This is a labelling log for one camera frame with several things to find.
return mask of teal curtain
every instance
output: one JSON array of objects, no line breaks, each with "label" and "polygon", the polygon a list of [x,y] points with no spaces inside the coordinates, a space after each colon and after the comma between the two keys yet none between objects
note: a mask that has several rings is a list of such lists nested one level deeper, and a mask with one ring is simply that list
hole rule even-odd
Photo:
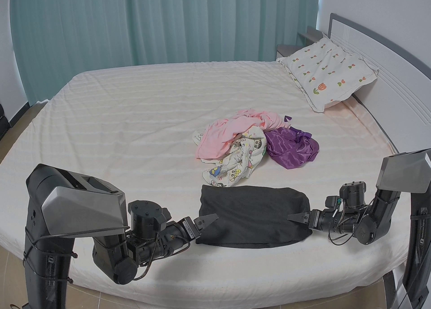
[{"label": "teal curtain", "polygon": [[272,61],[315,26],[318,0],[10,0],[30,104],[83,71],[189,61]]}]

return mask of white pillow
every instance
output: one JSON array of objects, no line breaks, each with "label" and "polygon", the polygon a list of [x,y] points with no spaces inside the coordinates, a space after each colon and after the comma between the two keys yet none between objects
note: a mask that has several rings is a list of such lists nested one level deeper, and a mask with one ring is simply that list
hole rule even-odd
[{"label": "white pillow", "polygon": [[315,112],[348,99],[361,86],[377,79],[377,68],[327,37],[277,61],[287,68]]}]

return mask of clothing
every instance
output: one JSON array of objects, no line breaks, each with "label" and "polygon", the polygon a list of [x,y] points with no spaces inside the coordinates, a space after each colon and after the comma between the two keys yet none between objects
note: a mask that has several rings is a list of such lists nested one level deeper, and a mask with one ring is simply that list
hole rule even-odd
[{"label": "clothing", "polygon": [[196,158],[210,160],[224,156],[238,134],[242,134],[251,126],[272,130],[279,127],[289,127],[289,122],[283,122],[277,113],[257,112],[254,109],[242,110],[229,119],[218,119],[207,126],[200,137],[196,150]]},{"label": "clothing", "polygon": [[[198,144],[200,136],[194,136]],[[216,187],[230,187],[235,185],[241,178],[250,177],[251,173],[262,160],[266,151],[266,138],[263,131],[256,126],[237,136],[228,150],[228,154],[221,160],[202,160],[204,163],[213,165],[213,168],[202,173],[205,181]]]},{"label": "clothing", "polygon": [[264,132],[270,157],[286,169],[302,166],[313,161],[319,152],[319,144],[308,132],[280,127]]},{"label": "clothing", "polygon": [[272,248],[304,240],[312,231],[286,215],[310,211],[304,193],[292,188],[202,186],[199,216],[218,220],[202,231],[196,243],[232,248]]}]

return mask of bed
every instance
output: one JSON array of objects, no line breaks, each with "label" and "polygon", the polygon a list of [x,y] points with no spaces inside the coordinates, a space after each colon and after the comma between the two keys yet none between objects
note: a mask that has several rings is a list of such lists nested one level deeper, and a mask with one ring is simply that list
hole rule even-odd
[{"label": "bed", "polygon": [[[336,23],[332,26],[334,37]],[[343,33],[340,42],[348,43]],[[381,65],[378,57],[373,60]],[[357,97],[367,100],[363,92]],[[343,183],[362,180],[368,184],[366,202],[371,200],[381,160],[394,152],[393,135],[378,126],[372,105],[367,111],[350,98],[314,113],[276,62],[96,70],[77,75],[48,102],[0,164],[0,244],[22,256],[25,179],[38,163],[105,179],[126,193],[127,202],[155,201],[175,220],[196,217],[207,166],[194,158],[192,133],[249,107],[291,116],[292,126],[313,134],[320,152],[294,170],[265,156],[238,185],[295,188],[306,193],[312,208],[322,209],[326,196],[336,195]],[[402,141],[394,144],[406,147]],[[297,244],[260,250],[192,243],[126,286],[114,284],[94,265],[93,241],[82,238],[75,241],[79,258],[72,260],[70,277],[77,285],[149,308],[260,308],[328,297],[369,285],[406,259],[409,215],[409,196],[402,195],[390,231],[369,246],[353,239],[336,247],[319,232]]]}]

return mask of black cloth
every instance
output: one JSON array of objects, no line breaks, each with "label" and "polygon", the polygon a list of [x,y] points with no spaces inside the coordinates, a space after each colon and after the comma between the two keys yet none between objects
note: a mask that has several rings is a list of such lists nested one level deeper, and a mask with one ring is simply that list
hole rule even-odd
[{"label": "black cloth", "polygon": [[292,188],[202,186],[199,216],[218,220],[202,231],[196,243],[232,248],[272,248],[304,240],[312,231],[286,216],[310,211],[304,193]]}]

